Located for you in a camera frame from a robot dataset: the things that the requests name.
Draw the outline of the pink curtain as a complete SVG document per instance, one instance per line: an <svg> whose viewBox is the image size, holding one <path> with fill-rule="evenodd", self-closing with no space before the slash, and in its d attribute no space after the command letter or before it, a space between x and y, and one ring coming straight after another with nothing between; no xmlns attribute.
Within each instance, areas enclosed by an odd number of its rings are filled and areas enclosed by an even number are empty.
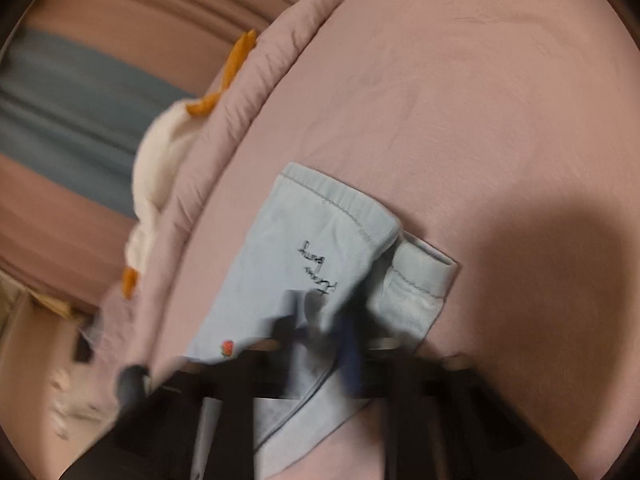
<svg viewBox="0 0 640 480"><path fill-rule="evenodd" d="M1 50L1 267L92 311L120 277L143 133L285 0L34 0Z"/></svg>

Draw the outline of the pink bed sheet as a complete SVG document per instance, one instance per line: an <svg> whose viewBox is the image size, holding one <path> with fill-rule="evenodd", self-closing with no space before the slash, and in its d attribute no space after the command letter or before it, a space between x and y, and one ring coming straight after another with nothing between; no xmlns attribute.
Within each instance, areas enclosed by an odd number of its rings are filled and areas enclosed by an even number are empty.
<svg viewBox="0 0 640 480"><path fill-rule="evenodd" d="M639 420L639 51L606 0L345 0L262 104L151 358L203 321L289 162L460 263L426 348L469 356L583 479Z"/></svg>

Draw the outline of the pink quilted duvet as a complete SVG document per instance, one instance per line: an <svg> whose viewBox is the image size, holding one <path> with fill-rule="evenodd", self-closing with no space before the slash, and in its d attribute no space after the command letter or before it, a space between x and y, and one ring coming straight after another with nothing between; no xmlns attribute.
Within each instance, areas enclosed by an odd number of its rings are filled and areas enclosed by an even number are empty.
<svg viewBox="0 0 640 480"><path fill-rule="evenodd" d="M134 296L122 296L122 279L101 304L102 332L90 365L68 374L70 396L91 414L114 411L117 373L149 362L172 283L210 193L247 129L276 85L345 0L299 0L262 34L202 125L163 210L160 226Z"/></svg>

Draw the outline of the blue curtain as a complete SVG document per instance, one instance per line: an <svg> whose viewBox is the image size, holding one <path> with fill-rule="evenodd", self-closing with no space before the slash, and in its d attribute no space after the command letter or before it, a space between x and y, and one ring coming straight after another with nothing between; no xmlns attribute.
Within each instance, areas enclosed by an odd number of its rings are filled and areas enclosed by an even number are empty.
<svg viewBox="0 0 640 480"><path fill-rule="evenodd" d="M1 61L1 151L132 217L131 174L142 136L185 96L109 55L25 28Z"/></svg>

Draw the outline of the light blue strawberry pants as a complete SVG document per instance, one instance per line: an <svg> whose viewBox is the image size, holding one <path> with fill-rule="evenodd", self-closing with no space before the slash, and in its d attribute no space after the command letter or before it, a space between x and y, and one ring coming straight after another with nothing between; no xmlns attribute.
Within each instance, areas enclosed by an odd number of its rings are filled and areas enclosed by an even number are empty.
<svg viewBox="0 0 640 480"><path fill-rule="evenodd" d="M245 237L188 356L218 361L225 341L262 338L269 322L297 315L282 400L256 404L257 474L293 465L360 409L345 396L330 336L358 285L386 336L415 349L438 318L458 266L407 232L373 198L319 171L289 164Z"/></svg>

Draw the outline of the white goose plush toy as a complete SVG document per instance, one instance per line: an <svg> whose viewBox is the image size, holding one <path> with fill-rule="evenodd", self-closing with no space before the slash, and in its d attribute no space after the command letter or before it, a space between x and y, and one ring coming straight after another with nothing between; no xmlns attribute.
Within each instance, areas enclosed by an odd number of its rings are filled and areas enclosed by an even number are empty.
<svg viewBox="0 0 640 480"><path fill-rule="evenodd" d="M198 99L172 103L145 131L132 170L131 191L137 223L125 246L126 266L122 272L122 296L125 298L134 296L138 281L145 274L160 219L180 166L205 119L230 88L256 42L256 30L244 32L224 63L218 87Z"/></svg>

